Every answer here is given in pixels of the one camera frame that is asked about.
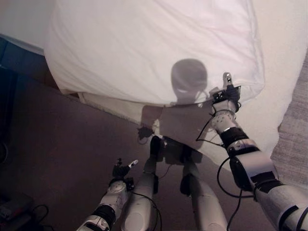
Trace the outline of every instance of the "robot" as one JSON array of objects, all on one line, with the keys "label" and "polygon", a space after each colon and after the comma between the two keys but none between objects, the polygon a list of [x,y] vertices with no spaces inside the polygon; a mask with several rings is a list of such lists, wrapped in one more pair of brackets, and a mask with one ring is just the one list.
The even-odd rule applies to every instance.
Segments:
[{"label": "robot", "polygon": [[[248,191],[259,202],[264,213],[278,231],[308,231],[308,194],[302,189],[285,185],[278,180],[272,160],[258,149],[235,120],[239,110],[240,87],[234,87],[231,74],[223,75],[225,89],[213,93],[211,119],[212,127],[220,136],[230,160],[230,167],[236,185]],[[133,180],[124,179],[137,160],[121,166],[118,160],[113,170],[106,194],[95,211],[83,222],[77,231],[110,231],[126,204],[122,231],[148,231],[153,224],[152,200],[158,190],[155,174],[158,153],[162,140],[154,136],[150,145],[150,157],[136,185]],[[184,165],[180,190],[192,199],[194,218],[198,230],[228,231],[230,224],[220,207],[217,197],[206,182],[200,179],[191,151],[184,146],[181,162]]]}]

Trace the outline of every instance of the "white pillow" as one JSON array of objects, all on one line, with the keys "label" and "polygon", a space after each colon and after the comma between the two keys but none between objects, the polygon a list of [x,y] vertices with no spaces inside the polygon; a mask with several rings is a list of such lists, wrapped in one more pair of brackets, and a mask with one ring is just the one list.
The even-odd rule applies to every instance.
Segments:
[{"label": "white pillow", "polygon": [[44,51],[63,93],[200,103],[224,72],[241,102],[264,87],[250,0],[57,0]]}]

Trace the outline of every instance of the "wire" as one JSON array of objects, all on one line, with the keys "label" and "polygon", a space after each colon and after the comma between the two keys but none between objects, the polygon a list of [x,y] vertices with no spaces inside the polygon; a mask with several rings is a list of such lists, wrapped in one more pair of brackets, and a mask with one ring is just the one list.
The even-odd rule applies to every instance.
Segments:
[{"label": "wire", "polygon": [[154,228],[153,228],[153,231],[156,230],[156,226],[157,226],[157,222],[158,222],[158,211],[156,210],[156,216],[155,216],[155,225],[154,225]]},{"label": "wire", "polygon": [[139,194],[139,193],[136,193],[136,192],[131,192],[132,194],[135,194],[135,195],[139,195],[139,196],[143,196],[144,198],[148,199],[150,202],[152,202],[154,208],[156,209],[158,215],[159,215],[159,219],[160,219],[160,231],[162,231],[162,227],[163,227],[163,224],[162,224],[162,215],[156,205],[156,203],[154,202],[154,200],[152,200],[150,197],[146,196],[146,195],[143,195],[143,194]]},{"label": "wire", "polygon": [[160,180],[161,178],[164,178],[164,177],[167,175],[167,173],[169,172],[169,169],[171,168],[171,166],[173,166],[173,165],[169,165],[169,167],[167,168],[165,174],[164,174],[162,177],[158,178],[159,180]]},{"label": "wire", "polygon": [[232,222],[234,216],[236,215],[236,213],[239,211],[239,208],[240,208],[240,205],[241,205],[242,192],[243,192],[243,190],[241,189],[240,190],[240,195],[238,196],[239,197],[239,202],[237,203],[237,207],[236,207],[235,211],[233,212],[232,216],[229,219],[229,222],[228,222],[228,225],[227,225],[227,231],[230,230],[231,222]]},{"label": "wire", "polygon": [[[223,165],[224,165],[228,160],[230,160],[230,158],[231,158],[231,157],[228,157],[227,159],[225,159],[225,160],[221,163],[221,165],[219,166],[218,171],[217,171],[217,183],[218,183],[219,187],[221,188],[221,190],[223,190],[223,192],[226,193],[227,195],[229,195],[229,196],[231,196],[231,197],[235,197],[235,198],[240,198],[239,196],[234,195],[234,194],[228,192],[227,190],[225,190],[225,189],[222,187],[222,185],[220,184],[220,180],[219,180],[220,171],[221,171]],[[241,196],[241,198],[253,198],[253,197],[254,197],[253,195]]]},{"label": "wire", "polygon": [[203,126],[201,132],[199,133],[198,137],[196,138],[195,141],[205,141],[205,142],[208,142],[208,143],[211,143],[211,144],[214,144],[214,145],[217,145],[219,147],[222,147],[223,148],[223,145],[221,144],[218,144],[218,143],[214,143],[212,141],[208,141],[208,140],[203,140],[203,139],[200,139],[200,136],[202,135],[203,131],[205,130],[206,126],[209,124],[209,122],[214,118],[214,116],[212,115],[212,117],[206,122],[206,124]]},{"label": "wire", "polygon": [[46,213],[41,217],[41,219],[39,219],[38,221],[37,221],[37,223],[40,223],[42,220],[44,220],[45,219],[45,217],[49,214],[49,209],[48,209],[48,206],[47,205],[38,205],[38,206],[35,206],[33,209],[32,209],[32,213],[34,213],[34,211],[36,210],[36,209],[38,209],[39,207],[43,207],[43,208],[45,208],[46,209]]}]

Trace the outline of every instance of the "white bedding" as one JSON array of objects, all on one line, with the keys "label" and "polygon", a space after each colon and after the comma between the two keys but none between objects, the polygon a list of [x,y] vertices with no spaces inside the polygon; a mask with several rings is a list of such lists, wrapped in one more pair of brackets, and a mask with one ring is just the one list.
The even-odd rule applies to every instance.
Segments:
[{"label": "white bedding", "polygon": [[264,87],[250,0],[57,0],[45,56],[63,92],[146,104],[204,102],[226,71],[242,102]]},{"label": "white bedding", "polygon": [[55,0],[0,0],[0,37],[43,55]]},{"label": "white bedding", "polygon": [[[37,1],[40,2],[38,6],[43,9],[39,13],[35,7]],[[6,11],[3,6],[7,6],[8,2],[14,2],[16,5],[9,9],[11,15],[4,16],[1,13],[0,34],[42,49],[47,37],[48,15],[53,11],[53,1],[0,0],[0,12]],[[292,99],[292,91],[306,53],[307,1],[254,0],[253,4],[264,55],[265,88],[257,97],[241,108],[237,119],[246,133],[257,141],[259,147],[271,154],[278,140],[277,127]],[[12,23],[10,21],[12,16],[18,17],[20,20],[15,20]],[[35,20],[39,26],[31,26],[31,20]],[[141,121],[143,104],[89,93],[81,93],[80,96],[83,102],[137,123]],[[198,147],[199,144],[194,141],[198,133],[196,129],[201,128],[206,120],[205,114],[200,109],[196,107],[192,110],[183,108],[182,111],[178,108],[173,111],[163,109],[161,113],[161,111],[157,111],[157,108],[154,110],[152,108],[146,111],[155,114],[154,117],[158,115],[159,120],[162,121],[161,124],[170,122],[169,131],[167,129],[164,131],[165,135],[198,148],[218,164],[226,156],[219,147],[216,149],[206,143]],[[189,114],[191,119],[183,122],[182,117],[186,114]]]},{"label": "white bedding", "polygon": [[[245,104],[237,114],[237,120],[254,139],[259,148],[271,155],[278,142],[278,126],[281,124],[295,87],[308,46],[307,1],[255,0],[253,1],[258,30],[262,42],[265,88]],[[217,146],[194,139],[207,120],[207,110],[195,106],[187,108],[150,108],[143,113],[144,105],[108,99],[93,94],[80,94],[83,102],[111,112],[134,122],[152,123],[157,117],[163,135],[181,141],[220,164],[227,154]]]}]

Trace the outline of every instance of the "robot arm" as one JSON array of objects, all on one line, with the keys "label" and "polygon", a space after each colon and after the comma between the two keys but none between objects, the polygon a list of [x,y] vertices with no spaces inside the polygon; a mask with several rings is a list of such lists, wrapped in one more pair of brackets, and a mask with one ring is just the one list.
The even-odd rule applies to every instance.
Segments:
[{"label": "robot arm", "polygon": [[308,194],[300,188],[284,185],[268,155],[235,121],[239,90],[225,73],[226,90],[213,94],[212,126],[219,134],[230,157],[237,186],[253,193],[273,226],[279,231],[308,231]]},{"label": "robot arm", "polygon": [[118,159],[112,173],[114,178],[109,183],[106,194],[102,197],[95,211],[87,217],[77,231],[111,230],[128,199],[128,191],[134,187],[132,178],[124,179],[124,177],[137,163],[138,160],[134,160],[127,166],[121,166],[121,159]]}]

